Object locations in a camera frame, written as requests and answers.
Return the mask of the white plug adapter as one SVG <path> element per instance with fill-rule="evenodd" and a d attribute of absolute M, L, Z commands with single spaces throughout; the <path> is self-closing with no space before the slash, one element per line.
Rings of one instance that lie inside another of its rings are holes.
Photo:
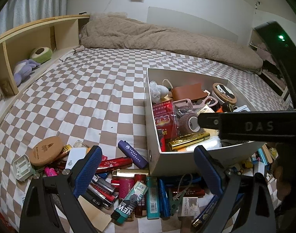
<path fill-rule="evenodd" d="M 12 170 L 15 178 L 20 182 L 24 182 L 27 178 L 36 173 L 26 154 L 12 163 Z"/>

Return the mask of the brown nail polish box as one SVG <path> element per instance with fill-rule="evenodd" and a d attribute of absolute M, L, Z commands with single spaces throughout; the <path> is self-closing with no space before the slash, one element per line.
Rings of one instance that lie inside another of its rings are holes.
<path fill-rule="evenodd" d="M 198 214 L 198 197 L 183 197 L 178 207 L 178 217 L 195 217 Z"/>

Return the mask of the closet shelf with clothes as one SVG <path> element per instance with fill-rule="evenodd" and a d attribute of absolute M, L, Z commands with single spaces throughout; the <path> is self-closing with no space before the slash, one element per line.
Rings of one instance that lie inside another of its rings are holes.
<path fill-rule="evenodd" d="M 252 30 L 249 47 L 258 54 L 260 59 L 262 59 L 262 68 L 259 77 L 265 81 L 275 93 L 286 101 L 289 97 L 286 81 L 273 60 L 273 56 L 269 52 L 266 44 L 260 39 L 255 30 Z"/>

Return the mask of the green clip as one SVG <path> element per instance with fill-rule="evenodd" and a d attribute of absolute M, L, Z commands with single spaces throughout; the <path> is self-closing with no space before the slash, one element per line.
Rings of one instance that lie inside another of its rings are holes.
<path fill-rule="evenodd" d="M 182 203 L 182 199 L 185 193 L 186 191 L 182 191 L 182 192 L 177 192 L 174 195 L 171 189 L 169 189 L 170 212 L 172 216 L 174 216 L 174 214 L 178 210 L 179 205 Z"/>

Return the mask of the brown tape roll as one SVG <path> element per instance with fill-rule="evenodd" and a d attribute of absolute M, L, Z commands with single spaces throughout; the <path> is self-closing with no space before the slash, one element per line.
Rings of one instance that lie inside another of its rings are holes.
<path fill-rule="evenodd" d="M 181 135 L 197 133 L 200 131 L 200 126 L 198 125 L 198 115 L 196 113 L 188 113 L 183 115 L 179 119 L 178 125 Z"/>

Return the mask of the red slim lighter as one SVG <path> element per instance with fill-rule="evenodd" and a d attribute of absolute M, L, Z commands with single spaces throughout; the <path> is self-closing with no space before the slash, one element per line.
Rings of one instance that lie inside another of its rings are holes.
<path fill-rule="evenodd" d="M 133 161 L 129 157 L 108 159 L 108 160 L 101 161 L 95 173 L 102 174 L 102 173 L 106 173 L 116 169 L 120 169 L 122 167 L 128 167 L 128 166 L 131 166 L 132 164 L 133 164 Z"/>

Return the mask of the teal lighter left pile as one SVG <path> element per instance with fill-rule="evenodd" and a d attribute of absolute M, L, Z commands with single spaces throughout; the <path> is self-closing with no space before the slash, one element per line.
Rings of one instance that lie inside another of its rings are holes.
<path fill-rule="evenodd" d="M 147 219 L 159 219 L 160 217 L 160 205 L 158 198 L 158 181 L 155 177 L 147 178 L 147 196 L 146 196 L 146 208 L 147 208 Z"/>

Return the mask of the grey curtain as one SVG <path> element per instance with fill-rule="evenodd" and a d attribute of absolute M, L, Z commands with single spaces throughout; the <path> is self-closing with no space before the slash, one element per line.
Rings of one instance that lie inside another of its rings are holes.
<path fill-rule="evenodd" d="M 0 35 L 39 19 L 66 15 L 67 0 L 8 0 L 0 11 Z"/>

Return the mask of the green NEW tube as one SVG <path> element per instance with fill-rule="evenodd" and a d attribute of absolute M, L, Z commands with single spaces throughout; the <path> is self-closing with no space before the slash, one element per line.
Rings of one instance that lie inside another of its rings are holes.
<path fill-rule="evenodd" d="M 137 181 L 126 197 L 119 203 L 116 209 L 111 214 L 111 218 L 119 223 L 123 224 L 124 221 L 132 214 L 141 200 L 144 198 L 148 187 Z"/>

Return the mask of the purple lighter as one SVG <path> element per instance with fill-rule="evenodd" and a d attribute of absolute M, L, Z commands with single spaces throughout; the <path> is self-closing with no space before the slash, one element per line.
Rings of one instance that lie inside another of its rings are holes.
<path fill-rule="evenodd" d="M 120 140 L 118 142 L 118 148 L 129 158 L 139 169 L 144 169 L 148 162 L 142 157 L 128 142 Z"/>

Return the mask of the round panda tin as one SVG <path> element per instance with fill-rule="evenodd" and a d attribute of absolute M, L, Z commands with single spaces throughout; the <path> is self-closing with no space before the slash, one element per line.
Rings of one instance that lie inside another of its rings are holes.
<path fill-rule="evenodd" d="M 229 102 L 232 105 L 237 103 L 236 95 L 221 83 L 214 83 L 212 85 L 212 96 L 215 97 L 221 105 L 225 102 Z"/>

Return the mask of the purple plush toy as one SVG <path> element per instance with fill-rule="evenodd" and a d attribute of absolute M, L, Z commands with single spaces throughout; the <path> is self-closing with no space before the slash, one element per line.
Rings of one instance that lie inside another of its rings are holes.
<path fill-rule="evenodd" d="M 24 82 L 34 69 L 37 69 L 41 64 L 32 60 L 25 59 L 18 62 L 14 68 L 14 81 L 18 87 L 22 82 Z"/>

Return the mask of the wooden bedside shelf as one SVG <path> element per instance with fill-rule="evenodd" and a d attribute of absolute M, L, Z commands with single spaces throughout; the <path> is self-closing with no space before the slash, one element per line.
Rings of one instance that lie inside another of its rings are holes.
<path fill-rule="evenodd" d="M 0 124 L 14 102 L 53 64 L 79 46 L 79 31 L 89 15 L 66 15 L 40 19 L 8 30 L 0 35 Z M 29 58 L 37 47 L 49 47 L 52 58 L 30 78 L 16 86 L 13 71 L 17 62 Z"/>

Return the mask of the dark blue printed lighter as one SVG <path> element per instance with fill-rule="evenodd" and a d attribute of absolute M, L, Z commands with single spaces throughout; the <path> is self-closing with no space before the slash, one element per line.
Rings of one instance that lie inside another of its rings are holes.
<path fill-rule="evenodd" d="M 217 195 L 213 195 L 205 209 L 192 222 L 193 229 L 199 230 L 206 223 L 211 214 L 214 212 L 218 200 L 219 197 Z"/>

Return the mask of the white shoe box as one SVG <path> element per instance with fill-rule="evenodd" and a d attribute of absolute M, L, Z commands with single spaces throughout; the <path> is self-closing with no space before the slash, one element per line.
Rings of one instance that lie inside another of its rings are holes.
<path fill-rule="evenodd" d="M 194 173 L 197 167 L 194 162 L 193 152 L 162 152 L 158 141 L 153 108 L 150 96 L 149 82 L 155 81 L 161 84 L 164 79 L 168 79 L 174 87 L 201 83 L 203 90 L 211 90 L 214 83 L 221 83 L 233 91 L 238 98 L 238 105 L 247 105 L 252 111 L 255 107 L 246 96 L 228 79 L 215 76 L 183 72 L 178 70 L 164 70 L 148 68 L 145 80 L 145 121 L 146 121 L 146 141 L 147 141 L 147 160 L 151 176 L 171 176 Z M 211 156 L 219 160 L 223 166 L 239 163 L 262 147 L 263 142 L 247 142 L 228 147 L 220 147 L 209 151 Z"/>

